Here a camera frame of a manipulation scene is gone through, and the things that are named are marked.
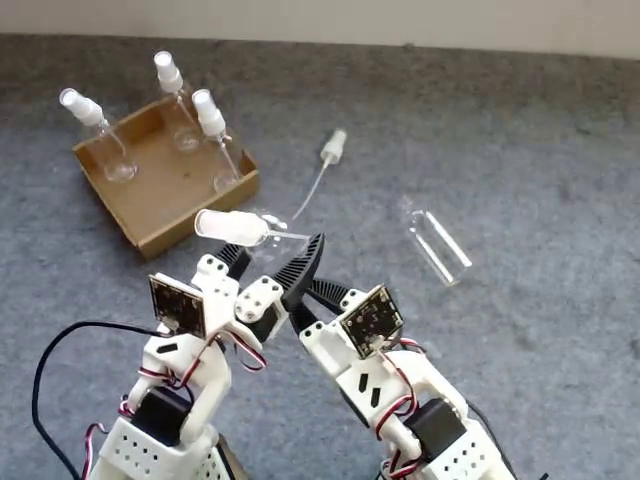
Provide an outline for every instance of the glass vial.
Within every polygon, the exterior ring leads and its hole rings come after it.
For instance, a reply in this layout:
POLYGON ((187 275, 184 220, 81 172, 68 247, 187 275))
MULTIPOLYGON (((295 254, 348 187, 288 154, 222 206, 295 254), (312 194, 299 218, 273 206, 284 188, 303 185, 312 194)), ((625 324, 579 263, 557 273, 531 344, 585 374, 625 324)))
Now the glass vial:
POLYGON ((158 71, 158 81, 164 96, 160 102, 160 113, 175 148, 181 153, 197 150, 202 140, 200 127, 190 112, 191 97, 180 70, 169 52, 155 54, 153 62, 158 71))
POLYGON ((60 93, 60 103, 84 125, 85 136, 91 140, 87 148, 107 180, 117 183, 131 180, 138 166, 131 158, 128 143, 114 131, 100 105, 73 88, 60 93))
POLYGON ((408 212, 408 235, 418 253, 448 287, 457 285, 472 263, 458 243, 428 210, 408 212))
POLYGON ((212 178, 213 188, 217 192, 227 190, 240 180, 242 148, 227 134, 222 113, 213 102, 209 90, 198 90, 191 98, 198 112, 198 121, 204 132, 205 142, 218 149, 223 159, 216 165, 216 172, 212 178))

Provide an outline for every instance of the spray nozzle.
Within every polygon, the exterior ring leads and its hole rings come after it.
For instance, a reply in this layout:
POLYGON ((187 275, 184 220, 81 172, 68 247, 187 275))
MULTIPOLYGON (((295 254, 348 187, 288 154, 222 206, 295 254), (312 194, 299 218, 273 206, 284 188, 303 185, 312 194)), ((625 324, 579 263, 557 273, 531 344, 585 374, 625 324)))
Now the spray nozzle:
POLYGON ((271 230, 266 220, 255 213, 219 212, 200 210, 194 221, 195 232, 200 237, 214 238, 243 247, 255 247, 267 237, 285 237, 308 240, 307 235, 271 230))
POLYGON ((203 88, 194 92, 191 100, 198 111, 198 121, 204 134, 214 137, 225 135, 227 124, 222 117, 222 112, 213 101, 211 92, 203 88))
POLYGON ((177 93, 182 88, 184 81, 171 54, 166 51, 158 52, 153 57, 153 63, 156 64, 156 70, 158 70, 160 88, 167 93, 177 93))
POLYGON ((60 92, 60 104, 73 113, 87 127, 97 125, 104 120, 102 108, 90 98, 80 95, 73 88, 60 92))
POLYGON ((340 162, 340 159, 342 158, 342 150, 344 149, 344 143, 346 141, 346 131, 338 128, 333 132, 333 135, 331 135, 331 138, 320 152, 320 158, 325 162, 325 165, 335 165, 340 162))

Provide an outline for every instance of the gray carpet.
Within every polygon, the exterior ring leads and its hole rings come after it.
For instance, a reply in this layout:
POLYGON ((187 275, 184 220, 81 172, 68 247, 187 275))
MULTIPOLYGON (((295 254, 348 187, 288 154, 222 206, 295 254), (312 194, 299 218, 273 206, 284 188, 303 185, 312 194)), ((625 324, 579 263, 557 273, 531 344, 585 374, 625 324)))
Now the gray carpet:
MULTIPOLYGON (((74 86, 121 115, 154 98, 171 50, 213 89, 262 167, 249 205, 291 214, 344 126, 299 231, 324 231, 320 273, 386 282, 407 333, 484 408, 522 480, 640 470, 640 65, 414 48, 0 37, 0 477, 66 478, 31 425, 34 368, 73 321, 154 326, 146 275, 190 278, 189 239, 144 263, 83 178, 74 86), (411 250, 399 197, 429 205, 475 265, 451 290, 411 250)), ((46 371, 42 418, 80 467, 86 426, 116 417, 144 339, 81 331, 46 371)), ((380 446, 297 343, 267 371, 233 358, 215 416, 255 479, 371 479, 380 446)))

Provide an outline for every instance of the open cardboard tray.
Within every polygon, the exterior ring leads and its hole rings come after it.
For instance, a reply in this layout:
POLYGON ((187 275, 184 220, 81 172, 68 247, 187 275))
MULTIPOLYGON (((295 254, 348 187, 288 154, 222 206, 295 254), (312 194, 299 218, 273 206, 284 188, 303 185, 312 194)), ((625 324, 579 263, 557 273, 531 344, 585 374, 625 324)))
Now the open cardboard tray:
POLYGON ((193 220, 203 208, 230 210, 258 191, 259 172, 243 150, 242 178, 231 189, 217 193, 211 178, 223 160, 218 149, 203 144, 190 154, 173 147, 164 128, 160 101, 122 119, 114 127, 131 145, 138 173, 126 183, 109 182, 87 147, 73 152, 87 180, 129 241, 150 259, 193 233, 193 220))

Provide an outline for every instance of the glass spray bottle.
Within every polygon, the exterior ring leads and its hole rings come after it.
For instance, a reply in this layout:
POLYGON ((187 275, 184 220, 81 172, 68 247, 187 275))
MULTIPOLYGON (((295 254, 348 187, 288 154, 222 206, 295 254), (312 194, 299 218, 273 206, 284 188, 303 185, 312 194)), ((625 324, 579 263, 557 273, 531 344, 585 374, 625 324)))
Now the glass spray bottle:
POLYGON ((85 136, 91 140, 87 148, 107 180, 117 183, 131 180, 138 166, 131 158, 127 141, 114 131, 100 105, 73 88, 60 93, 60 103, 84 125, 85 136))
POLYGON ((205 135, 205 141, 219 149, 224 162, 217 166, 213 176, 213 188, 221 192, 240 180, 240 161, 242 148, 227 133, 226 123, 220 109, 213 102, 211 92, 198 90, 191 97, 198 111, 198 121, 205 135))
POLYGON ((158 52, 153 57, 158 71, 160 88, 164 98, 160 102, 160 113, 167 129, 171 132, 173 144, 179 152, 191 153, 200 146, 202 134, 191 115, 191 98, 180 70, 169 52, 158 52))

